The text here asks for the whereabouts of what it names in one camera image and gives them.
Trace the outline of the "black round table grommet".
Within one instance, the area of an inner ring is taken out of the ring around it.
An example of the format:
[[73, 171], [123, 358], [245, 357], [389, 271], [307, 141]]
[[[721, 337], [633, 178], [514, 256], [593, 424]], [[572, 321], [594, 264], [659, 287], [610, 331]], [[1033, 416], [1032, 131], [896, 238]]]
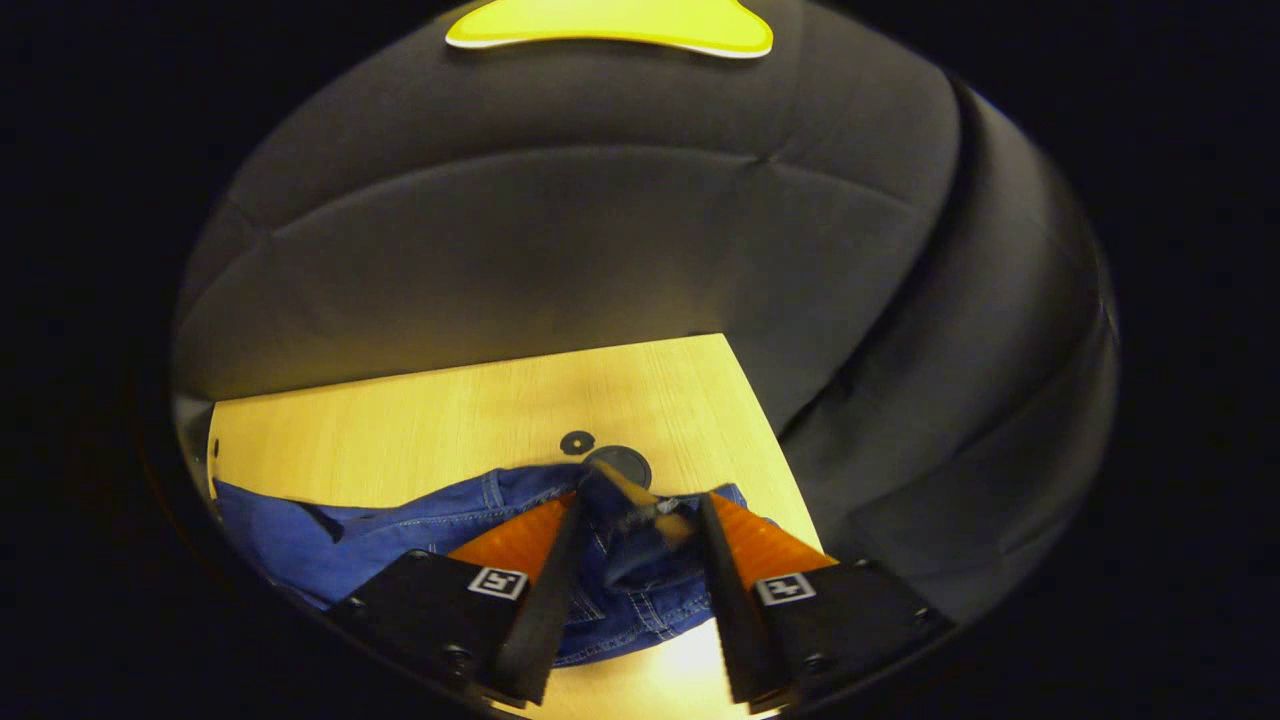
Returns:
[[639, 486], [652, 488], [652, 468], [649, 461], [635, 448], [622, 445], [607, 445], [594, 448], [584, 461], [594, 468], [614, 473], [617, 477]]

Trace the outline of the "black backdrop cloth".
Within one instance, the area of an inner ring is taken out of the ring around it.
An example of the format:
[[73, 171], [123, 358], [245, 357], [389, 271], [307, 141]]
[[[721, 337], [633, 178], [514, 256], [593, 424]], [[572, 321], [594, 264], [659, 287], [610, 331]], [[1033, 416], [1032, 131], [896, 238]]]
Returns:
[[954, 73], [835, 9], [748, 0], [762, 59], [429, 20], [292, 111], [195, 242], [186, 448], [216, 401], [724, 334], [820, 541], [963, 621], [1098, 475], [1115, 297], [1073, 188]]

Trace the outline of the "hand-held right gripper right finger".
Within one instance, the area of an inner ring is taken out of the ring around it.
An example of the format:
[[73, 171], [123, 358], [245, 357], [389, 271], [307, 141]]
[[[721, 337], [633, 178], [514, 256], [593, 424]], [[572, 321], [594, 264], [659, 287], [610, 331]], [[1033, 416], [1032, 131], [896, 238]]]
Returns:
[[804, 714], [946, 639], [955, 621], [873, 559], [841, 562], [716, 495], [698, 502], [733, 702]]

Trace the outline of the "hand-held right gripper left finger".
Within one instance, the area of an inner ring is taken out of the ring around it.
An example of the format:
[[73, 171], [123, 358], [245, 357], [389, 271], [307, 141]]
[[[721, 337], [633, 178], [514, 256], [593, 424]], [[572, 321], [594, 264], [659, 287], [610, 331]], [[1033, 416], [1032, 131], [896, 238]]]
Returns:
[[540, 705], [567, 623], [582, 521], [572, 492], [451, 553], [410, 550], [334, 603], [328, 619], [471, 705]]

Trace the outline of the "blue denim jeans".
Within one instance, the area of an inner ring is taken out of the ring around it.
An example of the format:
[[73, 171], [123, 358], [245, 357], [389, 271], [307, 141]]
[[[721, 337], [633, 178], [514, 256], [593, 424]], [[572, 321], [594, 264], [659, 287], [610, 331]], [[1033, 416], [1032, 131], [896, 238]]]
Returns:
[[447, 555], [522, 512], [577, 491], [584, 551], [556, 656], [573, 667], [648, 650], [712, 619], [691, 543], [666, 547], [660, 516], [692, 520], [694, 495], [660, 496], [653, 511], [628, 507], [593, 464], [495, 469], [398, 507], [342, 507], [214, 486], [232, 543], [275, 583], [317, 609], [355, 592], [411, 550]]

